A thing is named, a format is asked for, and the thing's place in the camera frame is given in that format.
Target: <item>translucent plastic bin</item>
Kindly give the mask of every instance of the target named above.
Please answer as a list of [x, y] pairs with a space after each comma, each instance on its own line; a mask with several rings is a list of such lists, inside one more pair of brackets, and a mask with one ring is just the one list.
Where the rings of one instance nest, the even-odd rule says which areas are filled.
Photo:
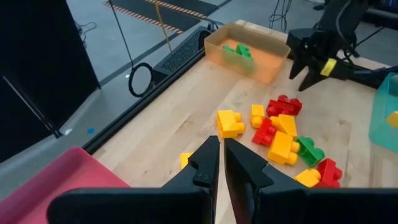
[[[249, 47], [253, 60], [223, 48]], [[268, 84], [284, 65], [290, 47], [283, 40], [242, 25], [227, 24], [205, 39], [206, 58], [234, 72]]]
[[369, 138], [372, 142], [398, 152], [398, 73], [390, 73], [373, 101]]

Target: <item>pink tray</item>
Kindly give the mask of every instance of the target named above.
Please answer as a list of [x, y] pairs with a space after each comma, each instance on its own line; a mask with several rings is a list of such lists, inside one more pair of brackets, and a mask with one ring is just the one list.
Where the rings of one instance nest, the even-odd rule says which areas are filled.
[[83, 149], [69, 149], [0, 202], [0, 223], [47, 223], [50, 202], [80, 187], [130, 187]]

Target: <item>yellow and black hazard tape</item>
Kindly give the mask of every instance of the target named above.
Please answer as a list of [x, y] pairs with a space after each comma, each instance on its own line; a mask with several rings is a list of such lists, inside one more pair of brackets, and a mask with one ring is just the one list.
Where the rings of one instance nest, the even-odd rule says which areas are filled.
[[[155, 2], [156, 2], [156, 0], [145, 0], [145, 1], [147, 1], [149, 3], [152, 3], [152, 4], [155, 4]], [[195, 11], [192, 11], [192, 10], [184, 9], [182, 7], [178, 7], [178, 6], [175, 6], [173, 4], [169, 4], [169, 3], [166, 3], [166, 2], [162, 2], [162, 1], [158, 1], [158, 3], [159, 3], [160, 6], [169, 8], [169, 9], [174, 10], [174, 11], [182, 12], [184, 14], [195, 16], [195, 17], [198, 17], [200, 19], [206, 18], [205, 15], [203, 15], [203, 14], [201, 14], [199, 12], [195, 12]]]
[[[103, 5], [112, 8], [111, 3], [107, 2], [107, 1], [104, 2]], [[121, 13], [125, 13], [125, 14], [127, 14], [127, 15], [129, 15], [129, 16], [133, 16], [133, 17], [135, 17], [135, 18], [137, 18], [137, 19], [140, 19], [140, 20], [142, 20], [142, 21], [149, 22], [149, 23], [151, 23], [151, 24], [153, 24], [153, 25], [157, 25], [157, 26], [159, 26], [159, 27], [162, 26], [162, 25], [160, 24], [159, 21], [156, 21], [156, 20], [154, 20], [154, 19], [149, 19], [148, 17], [142, 16], [142, 15], [140, 15], [140, 14], [138, 14], [138, 13], [132, 12], [132, 11], [127, 10], [127, 9], [124, 9], [124, 8], [122, 8], [122, 7], [119, 7], [119, 6], [115, 6], [115, 5], [114, 5], [114, 6], [113, 6], [113, 9], [114, 9], [114, 10], [117, 10], [117, 11], [119, 11], [119, 12], [121, 12]], [[180, 30], [180, 29], [178, 29], [178, 28], [175, 28], [175, 27], [172, 27], [172, 26], [170, 26], [170, 25], [167, 25], [167, 24], [165, 24], [165, 23], [163, 23], [163, 27], [164, 27], [164, 29], [168, 29], [168, 30], [170, 30], [170, 31], [172, 31], [172, 32], [176, 32], [176, 33], [178, 33], [178, 34], [182, 34], [182, 33], [183, 33], [182, 30]]]

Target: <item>gray floor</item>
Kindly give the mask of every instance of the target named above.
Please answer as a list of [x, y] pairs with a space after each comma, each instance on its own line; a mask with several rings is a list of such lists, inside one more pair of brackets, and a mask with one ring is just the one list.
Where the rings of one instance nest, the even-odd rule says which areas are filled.
[[[222, 0], [206, 1], [212, 4], [221, 4], [223, 2]], [[94, 92], [69, 122], [65, 124], [62, 131], [69, 130], [68, 135], [61, 139], [53, 137], [44, 139], [0, 164], [0, 199], [9, 195], [15, 188], [38, 173], [68, 148], [82, 146], [138, 100], [131, 96], [127, 89], [126, 75], [129, 74], [129, 70], [120, 70], [123, 65], [129, 62], [129, 57], [114, 20], [113, 12], [103, 6], [102, 2], [103, 0], [68, 0], [71, 12], [77, 23], [97, 23], [96, 29], [87, 32], [86, 42], [87, 52], [98, 80], [105, 80], [110, 75], [113, 77], [116, 70], [119, 70], [120, 73], [107, 82], [102, 90]], [[277, 0], [232, 0], [214, 12], [209, 18], [223, 23], [243, 19], [267, 27], [269, 25], [268, 17], [273, 12], [276, 2]], [[322, 12], [312, 10], [313, 6], [313, 3], [305, 0], [293, 1], [287, 16], [289, 29], [311, 27], [322, 15]], [[117, 14], [132, 58], [136, 58], [164, 40], [160, 27], [119, 12]], [[207, 25], [207, 22], [201, 22], [197, 26], [199, 25]], [[176, 37], [172, 41], [172, 47], [176, 47], [195, 29], [196, 26]], [[280, 30], [280, 24], [276, 22], [274, 29]], [[361, 23], [357, 29], [358, 39], [361, 40], [376, 29], [371, 24]], [[398, 57], [395, 57], [398, 55], [398, 43], [395, 41], [398, 37], [397, 34], [397, 31], [384, 29], [358, 47], [358, 51], [363, 57], [388, 65], [397, 65]], [[155, 65], [168, 52], [167, 46], [164, 45], [142, 61]], [[143, 90], [148, 82], [148, 77], [144, 72], [138, 72], [135, 77], [135, 87], [138, 90]], [[87, 133], [90, 128], [95, 129], [94, 134]]]

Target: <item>green block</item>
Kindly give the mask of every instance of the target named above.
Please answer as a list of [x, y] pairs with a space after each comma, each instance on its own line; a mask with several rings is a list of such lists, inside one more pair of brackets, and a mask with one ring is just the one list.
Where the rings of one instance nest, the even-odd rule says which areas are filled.
[[247, 57], [250, 59], [253, 59], [251, 57], [250, 51], [249, 51], [249, 47], [247, 47], [244, 44], [238, 44], [238, 46], [236, 46], [236, 53], [242, 55], [243, 57]]
[[223, 46], [224, 50], [230, 51], [230, 52], [235, 52], [235, 50], [227, 45]]
[[298, 155], [304, 160], [306, 165], [313, 167], [325, 158], [325, 153], [322, 149], [314, 147], [312, 138], [300, 136], [296, 140], [300, 144], [300, 151]]

